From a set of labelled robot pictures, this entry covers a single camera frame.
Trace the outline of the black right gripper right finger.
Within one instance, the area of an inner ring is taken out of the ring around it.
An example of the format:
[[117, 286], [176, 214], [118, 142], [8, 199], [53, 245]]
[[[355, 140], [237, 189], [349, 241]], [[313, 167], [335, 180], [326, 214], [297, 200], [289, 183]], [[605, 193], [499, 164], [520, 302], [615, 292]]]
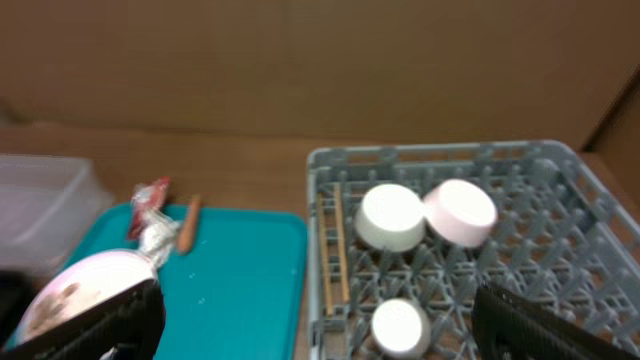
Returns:
[[484, 360], [633, 360], [635, 356], [494, 283], [481, 284], [471, 312]]

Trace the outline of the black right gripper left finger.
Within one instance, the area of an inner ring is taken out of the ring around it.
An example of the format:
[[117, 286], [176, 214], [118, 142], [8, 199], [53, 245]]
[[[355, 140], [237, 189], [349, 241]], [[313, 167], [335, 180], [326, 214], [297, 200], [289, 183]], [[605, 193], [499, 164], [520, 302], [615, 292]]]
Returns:
[[99, 359], [113, 348], [120, 359], [156, 354], [166, 323], [160, 284], [144, 280], [61, 325], [1, 353], [2, 360]]

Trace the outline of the small white cup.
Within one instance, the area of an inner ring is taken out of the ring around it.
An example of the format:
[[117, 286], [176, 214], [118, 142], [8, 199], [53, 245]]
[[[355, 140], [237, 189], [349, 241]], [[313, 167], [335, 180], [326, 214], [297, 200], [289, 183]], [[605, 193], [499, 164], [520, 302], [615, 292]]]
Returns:
[[389, 299], [377, 306], [370, 328], [381, 352], [396, 359], [418, 359], [431, 343], [431, 321], [408, 299]]

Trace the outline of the orange carrot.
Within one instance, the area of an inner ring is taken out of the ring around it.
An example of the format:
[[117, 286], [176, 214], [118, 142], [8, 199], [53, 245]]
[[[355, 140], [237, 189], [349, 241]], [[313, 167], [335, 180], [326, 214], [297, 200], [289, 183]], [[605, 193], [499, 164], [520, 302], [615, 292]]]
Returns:
[[180, 254], [188, 254], [194, 246], [201, 207], [201, 196], [194, 195], [189, 203], [188, 211], [176, 242], [176, 249]]

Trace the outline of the small pink plate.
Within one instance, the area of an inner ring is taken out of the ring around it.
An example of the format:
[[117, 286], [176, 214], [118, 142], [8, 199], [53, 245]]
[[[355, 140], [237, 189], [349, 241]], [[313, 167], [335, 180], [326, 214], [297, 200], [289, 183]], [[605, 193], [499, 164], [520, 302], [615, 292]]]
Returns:
[[429, 227], [462, 247], [481, 246], [498, 220], [497, 206], [489, 195], [461, 179], [442, 182], [424, 196], [423, 203]]

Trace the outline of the red snack wrapper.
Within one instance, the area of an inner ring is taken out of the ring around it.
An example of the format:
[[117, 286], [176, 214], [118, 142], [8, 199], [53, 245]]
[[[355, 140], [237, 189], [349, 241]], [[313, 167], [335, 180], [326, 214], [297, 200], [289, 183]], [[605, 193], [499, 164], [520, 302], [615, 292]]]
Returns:
[[171, 184], [169, 177], [160, 177], [148, 184], [138, 184], [131, 197], [131, 220], [127, 237], [137, 240], [147, 226], [146, 216], [151, 211], [159, 211], [165, 203], [168, 188]]

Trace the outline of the white bowl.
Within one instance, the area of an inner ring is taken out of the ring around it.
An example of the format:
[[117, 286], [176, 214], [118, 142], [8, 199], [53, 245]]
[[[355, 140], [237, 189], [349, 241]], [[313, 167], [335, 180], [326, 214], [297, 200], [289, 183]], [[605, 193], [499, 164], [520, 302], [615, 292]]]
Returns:
[[423, 212], [421, 199], [411, 189], [398, 184], [377, 185], [362, 198], [354, 228], [369, 247], [402, 253], [423, 240]]

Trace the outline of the wooden chopstick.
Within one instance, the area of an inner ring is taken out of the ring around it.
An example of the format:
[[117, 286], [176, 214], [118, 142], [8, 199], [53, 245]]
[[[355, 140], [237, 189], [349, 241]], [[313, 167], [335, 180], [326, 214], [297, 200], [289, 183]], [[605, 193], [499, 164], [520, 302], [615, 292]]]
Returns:
[[334, 316], [334, 305], [331, 285], [331, 271], [329, 262], [328, 242], [326, 237], [326, 219], [323, 209], [323, 196], [321, 193], [316, 194], [316, 215], [318, 222], [318, 236], [322, 265], [323, 291], [325, 300], [326, 315]]
[[350, 302], [350, 287], [347, 265], [347, 247], [345, 239], [342, 192], [339, 183], [334, 185], [333, 197], [335, 203], [335, 220], [338, 243], [338, 256], [340, 262], [341, 290], [344, 303]]

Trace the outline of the white tissue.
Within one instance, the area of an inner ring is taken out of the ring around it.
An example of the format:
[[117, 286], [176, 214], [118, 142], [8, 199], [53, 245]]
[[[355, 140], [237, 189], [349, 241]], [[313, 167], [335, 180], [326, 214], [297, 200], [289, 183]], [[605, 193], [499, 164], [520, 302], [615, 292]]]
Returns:
[[138, 252], [148, 258], [158, 270], [168, 261], [182, 223], [158, 210], [145, 211], [142, 220], [143, 229], [139, 237]]

